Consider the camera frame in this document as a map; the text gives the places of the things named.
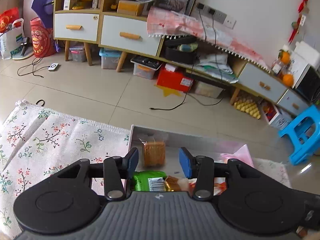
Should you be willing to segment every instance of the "plastic stool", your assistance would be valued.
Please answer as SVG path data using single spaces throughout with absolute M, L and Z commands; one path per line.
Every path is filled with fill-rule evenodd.
M 316 125 L 314 133 L 308 138 L 305 132 Z M 293 165 L 307 160 L 320 147 L 320 112 L 312 105 L 299 114 L 291 123 L 278 132 L 282 137 L 287 134 L 294 146 L 294 152 L 289 156 Z

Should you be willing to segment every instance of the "floral rug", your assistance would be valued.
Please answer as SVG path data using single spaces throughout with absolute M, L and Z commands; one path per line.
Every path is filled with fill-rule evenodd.
M 21 232 L 12 211 L 19 194 L 81 158 L 125 156 L 129 143 L 129 130 L 24 100 L 16 105 L 0 127 L 0 229 L 10 237 Z M 103 179 L 94 179 L 92 189 L 103 195 Z

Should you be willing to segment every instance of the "tiled floor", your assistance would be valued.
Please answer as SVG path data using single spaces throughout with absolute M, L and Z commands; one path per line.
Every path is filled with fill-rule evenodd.
M 55 72 L 46 69 L 33 76 L 18 76 L 19 67 L 31 63 L 33 57 L 24 61 L 0 60 L 0 123 L 4 122 L 14 109 L 14 103 L 27 99 L 36 103 L 45 101 L 45 106 L 67 114 L 109 123 L 130 129 L 132 124 L 215 137 L 222 140 L 242 141 L 248 144 L 252 157 L 270 159 L 287 164 L 292 186 L 299 190 L 320 194 L 320 157 L 313 157 L 308 163 L 293 167 L 287 160 L 293 148 L 285 138 L 279 138 L 277 130 L 269 127 L 264 119 L 256 120 L 236 111 L 228 98 L 216 106 L 201 106 L 187 96 L 185 103 L 172 111 L 150 110 L 171 108 L 179 104 L 184 95 L 163 97 L 155 87 L 155 81 L 132 75 L 128 65 L 122 73 L 104 70 L 100 62 L 94 66 L 87 63 L 65 62 L 63 54 L 44 58 L 35 69 L 58 62 Z M 30 72 L 32 67 L 20 74 Z M 204 104 L 217 100 L 197 96 Z M 307 164 L 311 168 L 300 173 Z

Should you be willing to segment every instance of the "wooden cabinet leg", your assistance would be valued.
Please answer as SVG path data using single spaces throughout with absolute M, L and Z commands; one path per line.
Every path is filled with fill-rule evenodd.
M 92 59 L 91 59 L 91 52 L 90 52 L 89 43 L 84 42 L 84 50 L 85 50 L 85 55 L 87 56 L 88 65 L 92 66 Z
M 235 91 L 233 92 L 233 95 L 231 97 L 231 100 L 230 100 L 230 104 L 233 106 L 234 102 L 236 101 L 236 98 L 238 96 L 240 92 L 240 88 L 236 88 Z
M 65 61 L 69 60 L 69 49 L 70 49 L 70 41 L 66 41 L 66 46 L 64 48 L 64 59 L 65 59 Z
M 125 61 L 125 58 L 127 57 L 127 54 L 128 53 L 126 53 L 124 51 L 122 52 L 121 57 L 120 57 L 119 62 L 118 62 L 118 66 L 117 66 L 117 72 L 121 72 L 122 65 L 123 65 L 123 63 Z

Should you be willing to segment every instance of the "white drawer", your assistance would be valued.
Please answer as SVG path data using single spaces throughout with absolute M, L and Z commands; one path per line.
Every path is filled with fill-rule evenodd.
M 121 37 L 120 32 L 138 35 L 140 38 L 134 40 Z M 110 15 L 103 18 L 101 45 L 156 56 L 159 43 L 159 37 L 149 37 L 147 22 Z
M 57 13 L 54 15 L 54 37 L 55 39 L 97 41 L 98 23 L 99 14 Z M 77 25 L 81 28 L 70 30 L 67 29 L 67 25 Z
M 291 90 L 287 90 L 287 92 L 279 100 L 278 105 L 296 115 L 301 114 L 308 108 L 308 104 Z
M 239 82 L 273 102 L 277 102 L 287 89 L 278 80 L 250 63 L 245 65 L 239 76 Z

